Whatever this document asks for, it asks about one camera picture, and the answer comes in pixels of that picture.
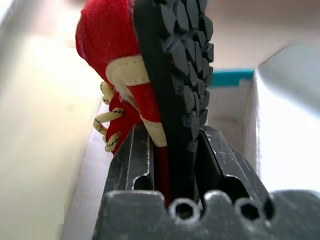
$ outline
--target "cream shoelace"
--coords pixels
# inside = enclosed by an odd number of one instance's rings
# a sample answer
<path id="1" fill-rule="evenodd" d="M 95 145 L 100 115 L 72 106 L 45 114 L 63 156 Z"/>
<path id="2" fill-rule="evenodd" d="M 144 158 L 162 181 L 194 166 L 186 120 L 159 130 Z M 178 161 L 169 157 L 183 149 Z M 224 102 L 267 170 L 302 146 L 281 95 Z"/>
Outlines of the cream shoelace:
<path id="1" fill-rule="evenodd" d="M 103 102 L 109 105 L 111 99 L 115 95 L 116 90 L 104 81 L 101 83 L 100 89 L 103 93 L 103 98 L 102 98 Z M 116 148 L 119 142 L 120 132 L 116 132 L 115 134 L 113 134 L 110 137 L 109 141 L 107 141 L 106 133 L 108 129 L 104 127 L 103 124 L 120 118 L 124 114 L 124 112 L 125 110 L 122 107 L 116 107 L 112 111 L 100 114 L 94 119 L 93 127 L 103 135 L 102 139 L 106 143 L 104 149 L 108 153 L 113 151 Z"/>

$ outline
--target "black rubber sole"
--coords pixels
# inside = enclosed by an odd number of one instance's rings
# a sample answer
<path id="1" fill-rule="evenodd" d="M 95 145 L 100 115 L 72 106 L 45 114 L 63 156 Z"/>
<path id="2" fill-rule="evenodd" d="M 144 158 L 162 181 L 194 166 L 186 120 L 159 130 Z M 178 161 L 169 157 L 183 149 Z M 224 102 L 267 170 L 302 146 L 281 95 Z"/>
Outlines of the black rubber sole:
<path id="1" fill-rule="evenodd" d="M 171 200 L 194 199 L 200 125 L 214 60 L 207 0 L 135 0 L 133 21 L 168 144 Z"/>

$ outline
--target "hexagonal hole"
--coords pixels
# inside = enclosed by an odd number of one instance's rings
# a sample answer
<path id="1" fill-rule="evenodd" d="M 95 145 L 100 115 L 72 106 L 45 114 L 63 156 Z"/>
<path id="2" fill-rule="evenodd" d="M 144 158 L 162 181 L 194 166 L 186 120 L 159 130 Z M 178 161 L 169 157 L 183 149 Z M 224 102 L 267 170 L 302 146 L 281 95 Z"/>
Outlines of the hexagonal hole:
<path id="1" fill-rule="evenodd" d="M 175 215 L 182 220 L 187 220 L 194 215 L 194 208 L 187 203 L 180 203 L 175 206 Z"/>
<path id="2" fill-rule="evenodd" d="M 258 209 L 250 203 L 241 206 L 242 215 L 251 221 L 260 218 Z"/>

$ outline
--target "shoe sole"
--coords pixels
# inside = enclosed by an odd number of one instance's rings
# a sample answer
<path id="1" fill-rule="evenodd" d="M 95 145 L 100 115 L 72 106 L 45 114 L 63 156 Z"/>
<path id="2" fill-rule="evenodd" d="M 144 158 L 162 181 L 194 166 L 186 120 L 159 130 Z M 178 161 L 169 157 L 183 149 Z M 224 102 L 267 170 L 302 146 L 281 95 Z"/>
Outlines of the shoe sole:
<path id="1" fill-rule="evenodd" d="M 170 198 L 194 199 L 214 60 L 207 0 L 135 0 L 133 21 L 168 145 Z"/>

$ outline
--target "teal stripe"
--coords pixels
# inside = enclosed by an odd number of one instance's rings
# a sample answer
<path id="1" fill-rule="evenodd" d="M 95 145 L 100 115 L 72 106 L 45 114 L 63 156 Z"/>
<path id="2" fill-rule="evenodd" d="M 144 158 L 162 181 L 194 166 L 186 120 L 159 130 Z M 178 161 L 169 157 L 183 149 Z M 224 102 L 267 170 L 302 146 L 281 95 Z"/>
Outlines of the teal stripe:
<path id="1" fill-rule="evenodd" d="M 241 80 L 252 80 L 254 69 L 218 69 L 213 71 L 212 88 L 217 87 L 237 87 Z"/>

